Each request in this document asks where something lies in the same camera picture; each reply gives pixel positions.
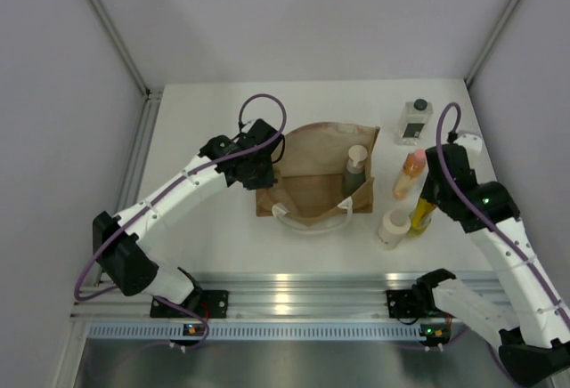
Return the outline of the yellow bottle red cap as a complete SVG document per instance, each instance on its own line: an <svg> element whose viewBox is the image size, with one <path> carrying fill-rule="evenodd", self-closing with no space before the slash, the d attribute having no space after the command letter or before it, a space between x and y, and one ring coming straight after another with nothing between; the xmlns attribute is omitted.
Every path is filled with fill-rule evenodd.
<svg viewBox="0 0 570 388"><path fill-rule="evenodd" d="M421 236L431 223L432 213L435 210L435 205L424 198L419 198L417 205L410 213L411 226L408 230L407 236L410 238Z"/></svg>

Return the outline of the orange bottle pink cap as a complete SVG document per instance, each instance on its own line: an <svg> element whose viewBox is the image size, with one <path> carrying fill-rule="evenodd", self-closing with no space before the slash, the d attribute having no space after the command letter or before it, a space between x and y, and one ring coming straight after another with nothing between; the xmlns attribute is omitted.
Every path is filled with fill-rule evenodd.
<svg viewBox="0 0 570 388"><path fill-rule="evenodd" d="M427 155L424 149L414 150L407 155L392 189L395 199L403 200L408 196L426 166Z"/></svg>

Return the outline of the round white jar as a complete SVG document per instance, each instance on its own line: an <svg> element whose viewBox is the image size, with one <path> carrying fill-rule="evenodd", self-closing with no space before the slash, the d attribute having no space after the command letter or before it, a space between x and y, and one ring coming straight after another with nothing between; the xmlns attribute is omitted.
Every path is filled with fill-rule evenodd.
<svg viewBox="0 0 570 388"><path fill-rule="evenodd" d="M384 250L393 250L407 235L411 227L409 215L400 209L384 213L376 238Z"/></svg>

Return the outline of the brown canvas tote bag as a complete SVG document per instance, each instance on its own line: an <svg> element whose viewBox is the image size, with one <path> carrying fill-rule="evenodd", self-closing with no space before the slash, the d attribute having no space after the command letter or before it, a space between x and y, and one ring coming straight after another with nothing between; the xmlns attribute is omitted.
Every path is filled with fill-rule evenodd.
<svg viewBox="0 0 570 388"><path fill-rule="evenodd" d="M325 231L323 224L337 216L350 223L354 214L370 214L374 205L371 154L380 128L339 122L303 125L285 135L284 153L274 165L277 183L256 192L256 216L272 217L293 230ZM368 150L364 184L351 196L342 193L348 150L362 145Z"/></svg>

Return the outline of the clear bottle black cap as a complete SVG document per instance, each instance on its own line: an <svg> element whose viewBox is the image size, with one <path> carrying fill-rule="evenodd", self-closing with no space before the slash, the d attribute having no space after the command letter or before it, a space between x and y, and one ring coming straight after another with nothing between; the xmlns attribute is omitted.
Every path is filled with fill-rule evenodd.
<svg viewBox="0 0 570 388"><path fill-rule="evenodd" d="M432 103L425 99L407 101L396 129L395 142L399 145L416 145L433 114Z"/></svg>

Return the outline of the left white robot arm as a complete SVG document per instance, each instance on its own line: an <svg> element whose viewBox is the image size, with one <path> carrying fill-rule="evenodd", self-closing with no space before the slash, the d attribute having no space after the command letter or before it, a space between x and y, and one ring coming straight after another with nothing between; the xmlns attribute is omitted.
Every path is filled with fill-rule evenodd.
<svg viewBox="0 0 570 388"><path fill-rule="evenodd" d="M246 190L272 187L273 153L284 136L264 120L233 139L210 139L170 181L116 215L101 212L93 221L96 262L125 296L161 296L184 317L201 305L197 282L181 269L152 261L161 236L194 207L239 182Z"/></svg>

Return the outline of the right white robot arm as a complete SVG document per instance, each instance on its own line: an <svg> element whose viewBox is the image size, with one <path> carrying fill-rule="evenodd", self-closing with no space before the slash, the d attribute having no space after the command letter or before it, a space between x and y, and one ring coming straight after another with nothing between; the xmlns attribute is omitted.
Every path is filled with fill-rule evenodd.
<svg viewBox="0 0 570 388"><path fill-rule="evenodd" d="M427 149L427 178L419 202L458 222L497 275L510 307L504 311L439 269L413 285L416 307L462 321L498 353L522 387L569 368L569 306L554 288L526 236L520 211L499 182L480 183L464 142Z"/></svg>

